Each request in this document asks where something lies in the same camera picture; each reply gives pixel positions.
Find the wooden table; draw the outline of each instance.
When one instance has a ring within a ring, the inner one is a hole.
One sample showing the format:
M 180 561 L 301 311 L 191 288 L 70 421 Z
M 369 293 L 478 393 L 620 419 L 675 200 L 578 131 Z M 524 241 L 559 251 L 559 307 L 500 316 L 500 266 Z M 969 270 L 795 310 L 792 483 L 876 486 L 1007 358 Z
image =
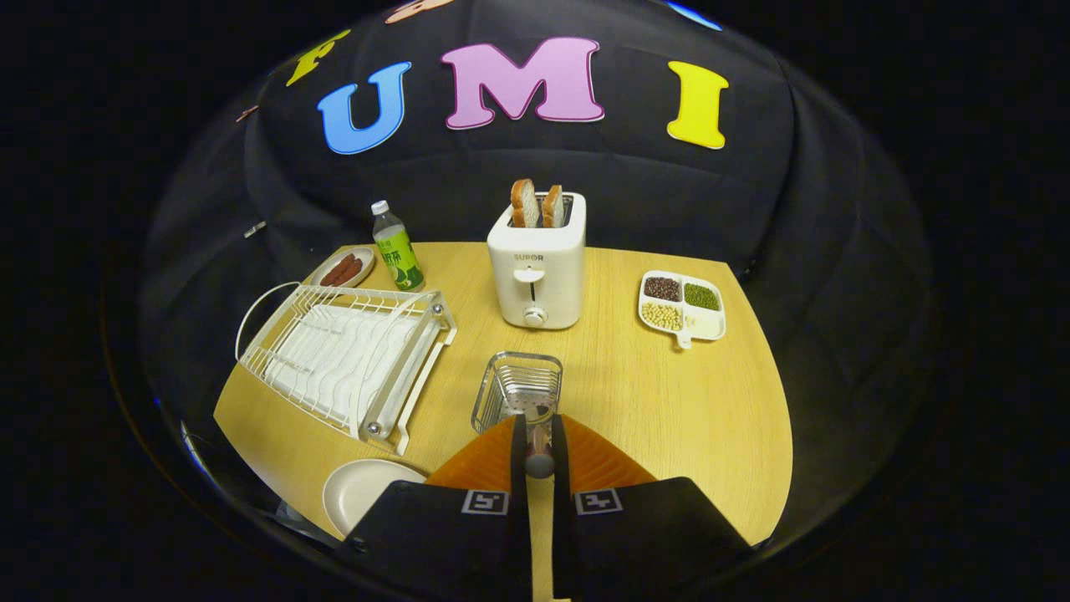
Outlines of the wooden table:
M 565 330 L 508 325 L 498 309 L 485 243 L 415 243 L 427 287 L 443 291 L 457 322 L 409 422 L 401 459 L 312 419 L 242 367 L 215 419 L 246 463 L 284 500 L 341 539 L 323 509 L 338 466 L 385 458 L 428 475 L 475 437 L 469 423 L 487 361 L 498 352 L 554 356 L 564 365 L 560 412 L 591 427 L 660 479 L 685 476 L 749 543 L 773 531 L 788 498 L 792 433 L 773 354 L 725 263 L 587 248 L 583 315 Z M 693 342 L 645 327 L 636 314 L 642 274 L 659 268 L 707 279 L 723 298 L 728 331 Z M 362 288 L 395 290 L 379 260 Z M 552 479 L 529 479 L 534 596 L 551 599 Z

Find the toaster slot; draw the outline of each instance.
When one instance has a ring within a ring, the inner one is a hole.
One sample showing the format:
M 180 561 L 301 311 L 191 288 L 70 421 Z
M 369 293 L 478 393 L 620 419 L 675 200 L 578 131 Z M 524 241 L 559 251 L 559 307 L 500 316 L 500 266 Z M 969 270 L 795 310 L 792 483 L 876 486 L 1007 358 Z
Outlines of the toaster slot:
M 570 195 L 568 192 L 562 192 L 561 194 L 561 200 L 562 200 L 562 202 L 565 203 L 565 222 L 562 223 L 562 226 L 561 226 L 562 228 L 564 228 L 565 226 L 567 226 L 568 221 L 571 220 L 571 218 L 572 218 L 572 198 L 574 198 L 572 195 Z M 538 202 L 539 206 L 542 206 L 542 201 L 546 200 L 546 192 L 535 192 L 535 200 L 536 200 L 536 202 Z M 542 212 L 541 211 L 539 211 L 539 213 L 538 213 L 538 221 L 537 221 L 536 225 L 539 228 L 542 227 Z M 509 220 L 506 223 L 506 226 L 508 226 L 510 228 L 517 227 L 513 222 L 513 217 L 509 217 Z

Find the toaster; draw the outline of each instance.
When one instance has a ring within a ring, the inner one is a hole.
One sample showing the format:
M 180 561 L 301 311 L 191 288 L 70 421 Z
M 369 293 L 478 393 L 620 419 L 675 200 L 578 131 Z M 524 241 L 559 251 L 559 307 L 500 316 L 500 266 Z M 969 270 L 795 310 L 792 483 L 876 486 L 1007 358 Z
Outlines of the toaster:
M 535 192 L 540 206 L 546 195 Z M 560 228 L 514 227 L 510 205 L 487 235 L 498 305 L 511 325 L 562 329 L 580 320 L 587 202 L 569 191 L 562 191 L 562 200 L 565 225 Z

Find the blue letter u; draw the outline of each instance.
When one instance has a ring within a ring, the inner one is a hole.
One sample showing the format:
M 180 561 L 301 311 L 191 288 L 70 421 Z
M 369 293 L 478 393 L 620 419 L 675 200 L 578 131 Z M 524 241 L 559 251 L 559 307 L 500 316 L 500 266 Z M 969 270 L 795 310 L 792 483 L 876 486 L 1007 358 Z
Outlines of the blue letter u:
M 316 108 L 323 113 L 323 135 L 327 145 L 338 154 L 356 154 L 378 146 L 397 132 L 404 119 L 404 93 L 401 75 L 409 71 L 409 61 L 392 64 L 371 74 L 368 83 L 379 88 L 379 119 L 361 129 L 353 127 L 349 98 L 356 92 L 356 83 L 349 83 L 331 92 Z

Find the pink letter m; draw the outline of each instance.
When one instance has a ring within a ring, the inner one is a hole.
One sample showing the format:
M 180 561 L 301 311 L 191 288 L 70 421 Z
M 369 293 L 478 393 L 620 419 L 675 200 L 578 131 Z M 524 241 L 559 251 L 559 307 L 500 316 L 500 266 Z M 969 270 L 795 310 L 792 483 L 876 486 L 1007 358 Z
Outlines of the pink letter m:
M 546 84 L 546 102 L 535 114 L 549 121 L 598 121 L 606 110 L 595 103 L 591 55 L 598 43 L 584 37 L 550 37 L 518 67 L 492 44 L 450 50 L 442 62 L 454 65 L 457 110 L 446 119 L 450 129 L 479 127 L 494 120 L 483 104 L 483 89 L 509 119 L 520 119 L 532 96 Z

